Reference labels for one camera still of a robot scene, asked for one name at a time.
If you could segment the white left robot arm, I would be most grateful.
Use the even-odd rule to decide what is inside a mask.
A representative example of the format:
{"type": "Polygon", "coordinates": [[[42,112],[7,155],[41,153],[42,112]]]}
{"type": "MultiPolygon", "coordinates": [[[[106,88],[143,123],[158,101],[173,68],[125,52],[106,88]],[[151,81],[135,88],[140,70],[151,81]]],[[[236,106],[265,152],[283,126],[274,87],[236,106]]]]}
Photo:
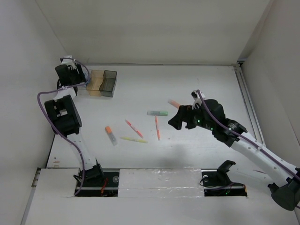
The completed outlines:
{"type": "Polygon", "coordinates": [[[100,163],[85,145],[80,133],[82,120],[74,103],[78,88],[85,87],[90,80],[83,68],[86,67],[71,55],[62,57],[55,68],[58,75],[56,96],[46,101],[44,107],[54,132],[68,142],[79,161],[81,169],[74,176],[79,186],[97,187],[105,184],[107,179],[100,163]]]}

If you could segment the pink yellow-capped highlighter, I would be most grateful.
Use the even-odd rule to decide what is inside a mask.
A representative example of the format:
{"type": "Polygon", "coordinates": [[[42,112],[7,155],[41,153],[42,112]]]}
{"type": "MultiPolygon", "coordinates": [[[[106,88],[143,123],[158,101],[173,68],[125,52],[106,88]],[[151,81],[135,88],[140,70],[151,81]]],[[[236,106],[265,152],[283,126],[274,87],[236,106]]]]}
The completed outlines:
{"type": "Polygon", "coordinates": [[[169,99],[168,103],[171,104],[172,106],[174,106],[177,109],[180,107],[180,104],[178,102],[172,100],[172,99],[169,99]]]}

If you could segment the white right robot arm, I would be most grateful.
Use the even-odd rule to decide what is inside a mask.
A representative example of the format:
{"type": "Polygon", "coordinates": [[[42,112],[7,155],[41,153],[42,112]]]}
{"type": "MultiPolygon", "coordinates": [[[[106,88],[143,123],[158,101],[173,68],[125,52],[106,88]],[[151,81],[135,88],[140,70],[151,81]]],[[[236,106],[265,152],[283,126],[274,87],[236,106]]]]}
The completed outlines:
{"type": "Polygon", "coordinates": [[[181,130],[201,127],[212,132],[214,138],[227,147],[239,152],[258,166],[270,181],[267,192],[285,210],[293,211],[300,202],[300,169],[260,144],[247,129],[235,120],[226,117],[223,106],[214,99],[193,105],[181,105],[168,124],[181,130]]]}

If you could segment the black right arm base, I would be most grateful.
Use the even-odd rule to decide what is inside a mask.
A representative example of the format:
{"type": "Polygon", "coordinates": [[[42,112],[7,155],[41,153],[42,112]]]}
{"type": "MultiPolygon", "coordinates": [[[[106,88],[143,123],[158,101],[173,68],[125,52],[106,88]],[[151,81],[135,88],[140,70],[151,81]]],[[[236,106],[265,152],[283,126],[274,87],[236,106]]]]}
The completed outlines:
{"type": "Polygon", "coordinates": [[[230,168],[236,163],[225,161],[217,169],[202,169],[202,178],[199,185],[204,188],[205,197],[247,197],[247,189],[244,184],[232,182],[228,177],[230,168]]]}

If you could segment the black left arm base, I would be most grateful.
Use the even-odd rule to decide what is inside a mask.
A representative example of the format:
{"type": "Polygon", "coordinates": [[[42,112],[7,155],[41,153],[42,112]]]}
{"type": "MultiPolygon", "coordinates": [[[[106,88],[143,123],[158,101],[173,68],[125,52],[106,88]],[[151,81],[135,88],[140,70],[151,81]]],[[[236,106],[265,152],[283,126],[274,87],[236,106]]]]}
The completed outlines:
{"type": "Polygon", "coordinates": [[[103,169],[96,162],[91,169],[80,170],[73,175],[76,180],[76,197],[117,197],[120,181],[120,169],[103,169]]]}

